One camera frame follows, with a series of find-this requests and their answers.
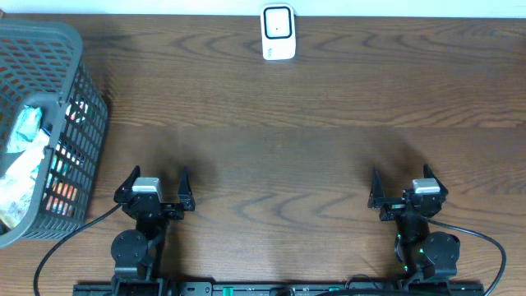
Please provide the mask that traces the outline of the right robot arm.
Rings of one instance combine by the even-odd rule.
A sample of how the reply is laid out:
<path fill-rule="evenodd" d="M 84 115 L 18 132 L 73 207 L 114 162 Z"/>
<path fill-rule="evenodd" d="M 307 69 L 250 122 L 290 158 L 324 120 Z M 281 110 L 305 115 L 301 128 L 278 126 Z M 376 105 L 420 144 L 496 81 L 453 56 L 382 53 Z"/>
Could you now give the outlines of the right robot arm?
<path fill-rule="evenodd" d="M 447 285 L 457 274 L 459 239 L 429 228 L 431 218 L 441 211 L 448 194 L 428 165 L 423 166 L 423 177 L 414 179 L 401 197 L 388 197 L 378 171 L 372 171 L 367 206 L 379 211 L 379 220 L 396 223 L 395 254 L 405 269 L 397 283 L 402 290 L 425 284 Z"/>

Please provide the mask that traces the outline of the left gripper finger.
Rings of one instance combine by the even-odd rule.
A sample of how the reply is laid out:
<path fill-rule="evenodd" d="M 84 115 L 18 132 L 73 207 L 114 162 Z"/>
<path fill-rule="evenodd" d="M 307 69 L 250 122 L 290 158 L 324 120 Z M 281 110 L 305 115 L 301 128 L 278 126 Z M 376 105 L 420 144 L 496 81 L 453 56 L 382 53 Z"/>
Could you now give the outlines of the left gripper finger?
<path fill-rule="evenodd" d="M 117 204 L 127 204 L 132 198 L 132 187 L 135 181 L 141 176 L 141 169 L 139 165 L 136 165 L 127 179 L 114 193 L 113 200 Z"/>
<path fill-rule="evenodd" d="M 196 208 L 195 199 L 192 195 L 191 185 L 189 182 L 189 175 L 187 167 L 183 168 L 180 179 L 177 196 L 179 198 L 179 205 L 185 211 L 194 211 Z"/>

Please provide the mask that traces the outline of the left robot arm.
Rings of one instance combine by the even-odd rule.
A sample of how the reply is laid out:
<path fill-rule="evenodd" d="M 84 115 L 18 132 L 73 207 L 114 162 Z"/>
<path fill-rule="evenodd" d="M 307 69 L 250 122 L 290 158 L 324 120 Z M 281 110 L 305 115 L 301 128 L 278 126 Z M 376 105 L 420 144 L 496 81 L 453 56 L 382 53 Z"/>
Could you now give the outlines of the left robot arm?
<path fill-rule="evenodd" d="M 114 194 L 122 211 L 136 221 L 134 229 L 121 232 L 111 245 L 115 261 L 112 295 L 177 295 L 178 287 L 160 277 L 159 268 L 166 233 L 172 220 L 183 220 L 196 208 L 188 172 L 182 171 L 178 202 L 162 202 L 158 178 L 141 176 L 136 166 Z"/>

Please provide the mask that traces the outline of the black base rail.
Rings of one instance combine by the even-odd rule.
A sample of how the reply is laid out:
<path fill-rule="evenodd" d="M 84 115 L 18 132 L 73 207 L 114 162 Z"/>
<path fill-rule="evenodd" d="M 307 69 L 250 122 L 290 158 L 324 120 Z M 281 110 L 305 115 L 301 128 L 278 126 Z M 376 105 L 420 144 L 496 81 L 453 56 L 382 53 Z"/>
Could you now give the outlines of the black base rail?
<path fill-rule="evenodd" d="M 411 284 L 401 289 L 390 282 L 371 282 L 365 279 L 343 283 L 273 283 L 236 284 L 210 282 L 179 282 L 159 284 L 76 284 L 72 294 L 78 295 L 175 295 L 175 296 L 271 296 L 271 295 L 483 295 L 484 288 L 477 283 Z"/>

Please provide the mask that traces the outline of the small dark green box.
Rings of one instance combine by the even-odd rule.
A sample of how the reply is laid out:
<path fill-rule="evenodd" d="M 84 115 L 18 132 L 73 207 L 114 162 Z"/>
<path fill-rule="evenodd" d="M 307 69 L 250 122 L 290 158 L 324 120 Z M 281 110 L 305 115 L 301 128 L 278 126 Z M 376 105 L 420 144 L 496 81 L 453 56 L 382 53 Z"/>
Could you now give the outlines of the small dark green box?
<path fill-rule="evenodd" d="M 74 123 L 82 123 L 88 111 L 89 105 L 86 102 L 76 101 L 67 107 L 66 117 Z"/>

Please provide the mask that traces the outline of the grey plastic mesh basket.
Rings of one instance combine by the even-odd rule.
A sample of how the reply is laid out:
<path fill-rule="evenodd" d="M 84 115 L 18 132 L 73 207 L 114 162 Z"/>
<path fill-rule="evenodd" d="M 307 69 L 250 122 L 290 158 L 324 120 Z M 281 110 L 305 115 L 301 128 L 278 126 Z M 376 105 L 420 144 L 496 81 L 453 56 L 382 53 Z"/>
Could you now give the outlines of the grey plastic mesh basket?
<path fill-rule="evenodd" d="M 85 223 L 107 136 L 109 111 L 83 58 L 83 41 L 68 24 L 1 21 L 1 170 L 19 157 L 7 143 L 25 105 L 42 109 L 49 136 L 29 210 L 1 245 L 22 239 L 61 239 Z M 85 121 L 66 117 L 69 105 L 89 105 Z"/>

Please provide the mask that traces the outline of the white barcode scanner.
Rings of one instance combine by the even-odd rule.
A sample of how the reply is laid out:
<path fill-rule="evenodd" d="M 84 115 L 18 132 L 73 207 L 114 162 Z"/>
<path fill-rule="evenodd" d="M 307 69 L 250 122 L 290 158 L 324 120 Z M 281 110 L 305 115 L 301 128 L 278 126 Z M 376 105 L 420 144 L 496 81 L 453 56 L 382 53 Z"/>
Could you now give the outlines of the white barcode scanner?
<path fill-rule="evenodd" d="M 260 21 L 263 58 L 267 61 L 292 59 L 297 45 L 293 8 L 285 3 L 265 5 Z"/>

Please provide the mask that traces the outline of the large white wet-wipes pack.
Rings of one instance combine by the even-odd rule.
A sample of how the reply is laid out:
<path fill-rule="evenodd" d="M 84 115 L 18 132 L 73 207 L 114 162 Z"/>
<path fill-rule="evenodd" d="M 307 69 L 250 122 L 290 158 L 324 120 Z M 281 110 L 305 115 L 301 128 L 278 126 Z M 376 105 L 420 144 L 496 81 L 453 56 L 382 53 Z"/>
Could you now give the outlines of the large white wet-wipes pack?
<path fill-rule="evenodd" d="M 14 161 L 1 177 L 1 221 L 14 229 L 27 214 L 39 165 L 45 158 L 44 148 L 49 136 L 39 130 L 27 149 Z"/>

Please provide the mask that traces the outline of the teal crinkled snack packet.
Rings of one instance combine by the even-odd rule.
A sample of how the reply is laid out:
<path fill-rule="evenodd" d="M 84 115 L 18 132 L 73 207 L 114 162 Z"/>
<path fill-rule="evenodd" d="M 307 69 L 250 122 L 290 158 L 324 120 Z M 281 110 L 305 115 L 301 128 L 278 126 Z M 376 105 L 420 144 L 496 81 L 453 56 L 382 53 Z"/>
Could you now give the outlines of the teal crinkled snack packet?
<path fill-rule="evenodd" d="M 7 153 L 15 154 L 25 151 L 38 136 L 42 109 L 25 105 L 19 112 L 16 123 L 7 143 Z"/>

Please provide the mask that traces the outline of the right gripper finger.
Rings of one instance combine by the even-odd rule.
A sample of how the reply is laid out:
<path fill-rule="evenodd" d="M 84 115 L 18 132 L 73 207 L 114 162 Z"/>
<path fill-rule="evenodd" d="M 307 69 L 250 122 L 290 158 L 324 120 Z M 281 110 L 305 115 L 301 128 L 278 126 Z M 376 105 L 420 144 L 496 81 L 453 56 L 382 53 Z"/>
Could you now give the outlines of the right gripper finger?
<path fill-rule="evenodd" d="M 438 184 L 440 188 L 440 192 L 442 195 L 449 194 L 448 189 L 443 185 L 440 179 L 433 173 L 433 171 L 431 170 L 431 167 L 428 164 L 423 165 L 423 175 L 424 175 L 424 178 L 434 178 L 435 179 L 436 183 Z"/>
<path fill-rule="evenodd" d="M 372 170 L 371 191 L 369 194 L 367 207 L 380 208 L 385 203 L 385 192 L 381 184 L 381 179 L 376 169 Z"/>

